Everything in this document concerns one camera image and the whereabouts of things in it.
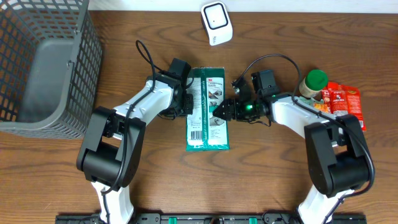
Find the green white packet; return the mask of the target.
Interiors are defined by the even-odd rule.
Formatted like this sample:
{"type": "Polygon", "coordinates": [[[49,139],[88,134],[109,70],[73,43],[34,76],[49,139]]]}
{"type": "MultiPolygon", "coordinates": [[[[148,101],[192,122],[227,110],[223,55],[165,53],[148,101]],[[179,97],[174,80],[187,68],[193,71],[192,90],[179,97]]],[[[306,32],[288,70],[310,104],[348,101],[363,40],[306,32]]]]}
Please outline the green white packet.
{"type": "Polygon", "coordinates": [[[186,119],[186,150],[224,151],[230,149],[228,124],[213,116],[213,111],[224,100],[224,68],[193,68],[188,76],[193,95],[193,112],[186,119]]]}

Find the light teal wipes pack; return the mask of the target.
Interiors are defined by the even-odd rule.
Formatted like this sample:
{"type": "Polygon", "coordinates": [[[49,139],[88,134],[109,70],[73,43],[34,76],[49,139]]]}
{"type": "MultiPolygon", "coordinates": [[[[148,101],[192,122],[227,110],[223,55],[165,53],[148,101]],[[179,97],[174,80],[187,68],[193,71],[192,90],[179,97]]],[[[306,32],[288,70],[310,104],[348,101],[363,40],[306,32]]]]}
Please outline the light teal wipes pack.
{"type": "Polygon", "coordinates": [[[309,106],[313,106],[315,103],[318,103],[318,101],[315,100],[315,99],[313,99],[313,98],[305,98],[305,97],[303,97],[303,96],[300,96],[300,97],[299,97],[299,100],[300,100],[302,103],[305,103],[306,105],[309,105],[309,106]]]}

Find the green lid jar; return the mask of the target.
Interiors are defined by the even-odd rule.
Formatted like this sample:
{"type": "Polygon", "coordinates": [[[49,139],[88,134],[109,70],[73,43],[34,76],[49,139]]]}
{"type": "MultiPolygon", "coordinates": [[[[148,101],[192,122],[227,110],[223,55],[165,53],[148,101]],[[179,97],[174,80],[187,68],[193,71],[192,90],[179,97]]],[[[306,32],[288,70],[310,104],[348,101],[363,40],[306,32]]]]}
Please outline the green lid jar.
{"type": "Polygon", "coordinates": [[[303,97],[314,98],[328,84],[328,75],[322,70],[311,70],[301,81],[299,92],[303,97]]]}

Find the small orange white carton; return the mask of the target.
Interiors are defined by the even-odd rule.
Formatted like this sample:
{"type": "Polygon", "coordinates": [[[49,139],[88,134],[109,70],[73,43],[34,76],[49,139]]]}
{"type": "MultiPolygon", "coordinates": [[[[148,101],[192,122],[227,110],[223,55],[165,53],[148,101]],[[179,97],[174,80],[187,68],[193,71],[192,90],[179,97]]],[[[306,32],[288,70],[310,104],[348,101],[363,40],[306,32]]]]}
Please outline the small orange white carton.
{"type": "Polygon", "coordinates": [[[313,107],[323,113],[330,113],[330,106],[325,103],[315,103],[313,107]]]}

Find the narrow red stick packet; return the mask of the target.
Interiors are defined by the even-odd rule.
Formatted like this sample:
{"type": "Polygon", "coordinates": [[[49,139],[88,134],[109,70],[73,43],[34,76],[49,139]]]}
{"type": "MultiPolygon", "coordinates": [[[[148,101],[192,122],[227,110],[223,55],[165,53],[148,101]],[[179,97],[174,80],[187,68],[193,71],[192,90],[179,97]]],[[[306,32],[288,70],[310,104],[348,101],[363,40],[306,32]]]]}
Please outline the narrow red stick packet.
{"type": "Polygon", "coordinates": [[[331,91],[329,89],[324,88],[322,90],[322,99],[325,105],[327,106],[331,105],[331,91]]]}

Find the red snack packet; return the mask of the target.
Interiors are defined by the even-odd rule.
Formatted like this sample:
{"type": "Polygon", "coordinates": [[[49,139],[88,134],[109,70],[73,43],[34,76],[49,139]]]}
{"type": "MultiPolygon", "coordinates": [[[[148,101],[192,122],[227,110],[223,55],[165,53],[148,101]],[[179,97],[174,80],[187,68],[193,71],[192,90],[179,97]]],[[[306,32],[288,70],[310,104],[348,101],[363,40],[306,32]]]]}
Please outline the red snack packet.
{"type": "Polygon", "coordinates": [[[326,89],[331,113],[336,116],[355,115],[359,120],[361,129],[366,131],[359,89],[337,82],[328,82],[326,89]]]}

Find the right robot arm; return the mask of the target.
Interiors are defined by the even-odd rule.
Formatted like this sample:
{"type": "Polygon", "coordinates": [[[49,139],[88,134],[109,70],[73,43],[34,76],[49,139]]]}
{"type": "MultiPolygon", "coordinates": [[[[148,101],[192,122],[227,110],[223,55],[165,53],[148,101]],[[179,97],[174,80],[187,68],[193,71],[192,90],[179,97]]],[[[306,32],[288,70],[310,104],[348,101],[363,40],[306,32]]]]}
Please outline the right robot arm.
{"type": "Polygon", "coordinates": [[[374,183],[375,168],[360,122],[352,114],[324,114],[282,93],[272,70],[234,82],[239,97],[225,99],[213,116],[255,124],[261,117],[284,125],[305,140],[312,187],[290,223],[331,223],[333,213],[346,198],[366,193],[374,183]]]}

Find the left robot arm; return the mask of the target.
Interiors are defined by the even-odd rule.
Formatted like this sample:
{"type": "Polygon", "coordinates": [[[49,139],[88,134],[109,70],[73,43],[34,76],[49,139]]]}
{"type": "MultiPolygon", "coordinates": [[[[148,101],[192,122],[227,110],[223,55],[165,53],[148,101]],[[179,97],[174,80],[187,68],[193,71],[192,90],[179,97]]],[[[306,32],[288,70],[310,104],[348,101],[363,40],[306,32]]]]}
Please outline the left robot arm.
{"type": "Polygon", "coordinates": [[[99,198],[101,223],[128,223],[134,214],[129,184],[141,158],[147,125],[157,116],[168,119],[193,113],[187,89],[191,66],[174,58],[168,70],[147,77],[144,88],[113,109],[97,107],[91,114],[76,167],[99,198]]]}

